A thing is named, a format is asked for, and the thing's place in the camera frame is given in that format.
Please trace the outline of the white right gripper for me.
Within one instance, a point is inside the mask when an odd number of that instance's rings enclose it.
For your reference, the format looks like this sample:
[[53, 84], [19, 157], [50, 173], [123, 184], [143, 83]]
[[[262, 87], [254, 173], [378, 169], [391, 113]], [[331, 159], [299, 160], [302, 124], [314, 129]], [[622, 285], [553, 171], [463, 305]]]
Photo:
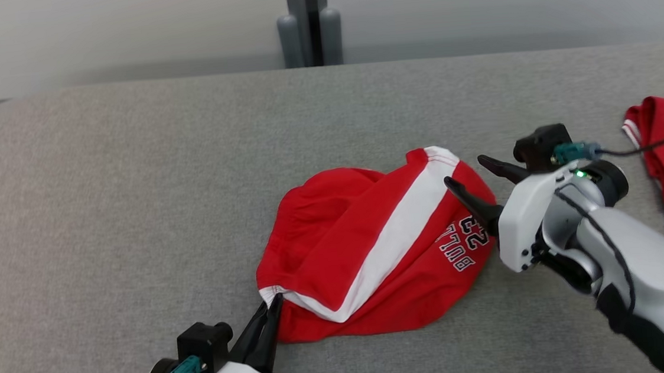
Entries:
[[471, 194], [465, 185], [452, 177], [445, 177], [444, 185], [487, 233], [498, 236], [499, 257], [503, 264], [514, 272], [521, 272], [529, 263], [530, 247], [536, 240], [555, 190], [571, 180], [580, 162], [572, 161], [555, 172], [531, 176], [520, 166], [484, 154], [478, 156], [478, 162], [494, 176], [518, 183], [504, 208]]

